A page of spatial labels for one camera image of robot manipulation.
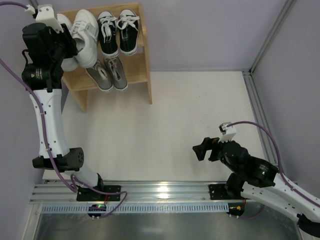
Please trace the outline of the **grey canvas sneaker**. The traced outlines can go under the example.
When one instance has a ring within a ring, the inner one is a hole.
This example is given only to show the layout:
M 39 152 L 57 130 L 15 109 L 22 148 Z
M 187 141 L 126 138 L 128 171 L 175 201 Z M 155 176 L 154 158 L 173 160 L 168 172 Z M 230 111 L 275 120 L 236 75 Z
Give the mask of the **grey canvas sneaker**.
M 85 71 L 100 91 L 108 93 L 113 89 L 111 78 L 99 59 L 93 67 L 86 68 Z
M 115 58 L 104 57 L 103 62 L 112 77 L 115 89 L 124 92 L 128 88 L 128 81 L 120 58 L 118 56 Z

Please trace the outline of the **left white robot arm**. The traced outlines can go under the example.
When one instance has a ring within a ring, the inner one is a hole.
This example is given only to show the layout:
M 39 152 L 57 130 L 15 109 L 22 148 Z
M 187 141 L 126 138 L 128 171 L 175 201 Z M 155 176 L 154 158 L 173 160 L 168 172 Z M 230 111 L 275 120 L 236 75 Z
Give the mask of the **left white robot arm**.
M 77 194 L 77 201 L 102 201 L 104 184 L 101 176 L 85 167 L 84 151 L 68 146 L 62 123 L 62 77 L 64 59 L 77 55 L 76 43 L 65 24 L 54 30 L 44 23 L 33 23 L 22 30 L 26 49 L 22 80 L 30 91 L 39 132 L 39 154 L 35 169 L 53 170 L 59 178 L 70 176 L 67 187 Z

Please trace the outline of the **white sneaker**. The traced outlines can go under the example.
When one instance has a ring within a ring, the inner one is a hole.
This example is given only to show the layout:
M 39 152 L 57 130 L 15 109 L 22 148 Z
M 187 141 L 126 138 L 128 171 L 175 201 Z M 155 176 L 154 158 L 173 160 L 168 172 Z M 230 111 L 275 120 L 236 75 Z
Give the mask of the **white sneaker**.
M 98 59 L 99 26 L 95 16 L 86 9 L 77 12 L 71 36 L 76 42 L 78 54 L 75 56 L 82 68 L 91 68 Z
M 65 15 L 58 13 L 57 20 L 60 24 L 65 24 L 69 31 L 71 30 L 72 23 Z M 75 57 L 65 58 L 61 64 L 61 67 L 62 67 L 63 71 L 65 71 L 65 72 L 74 71 L 78 66 L 79 66 L 79 64 L 78 64 L 78 61 L 75 59 Z

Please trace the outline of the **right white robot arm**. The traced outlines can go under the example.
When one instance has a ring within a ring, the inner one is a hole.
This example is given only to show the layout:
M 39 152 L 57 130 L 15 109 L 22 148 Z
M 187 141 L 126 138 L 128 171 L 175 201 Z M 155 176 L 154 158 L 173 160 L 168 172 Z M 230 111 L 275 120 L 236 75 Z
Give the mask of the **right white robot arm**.
M 303 232 L 320 236 L 320 207 L 296 193 L 298 186 L 282 178 L 276 166 L 250 155 L 234 140 L 221 142 L 218 137 L 206 137 L 192 149 L 199 161 L 210 151 L 209 161 L 220 161 L 231 170 L 224 186 L 231 198 L 255 200 L 292 219 Z

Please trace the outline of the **black canvas sneaker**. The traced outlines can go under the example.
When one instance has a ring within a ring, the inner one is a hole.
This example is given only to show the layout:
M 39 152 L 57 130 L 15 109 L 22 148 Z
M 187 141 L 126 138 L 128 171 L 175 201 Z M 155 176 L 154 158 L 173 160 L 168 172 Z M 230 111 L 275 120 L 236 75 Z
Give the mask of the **black canvas sneaker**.
M 97 18 L 99 27 L 98 40 L 102 54 L 108 59 L 116 58 L 119 55 L 116 41 L 117 20 L 109 11 L 101 12 Z
M 120 52 L 125 56 L 134 55 L 138 49 L 140 17 L 133 10 L 124 9 L 116 25 L 119 31 Z

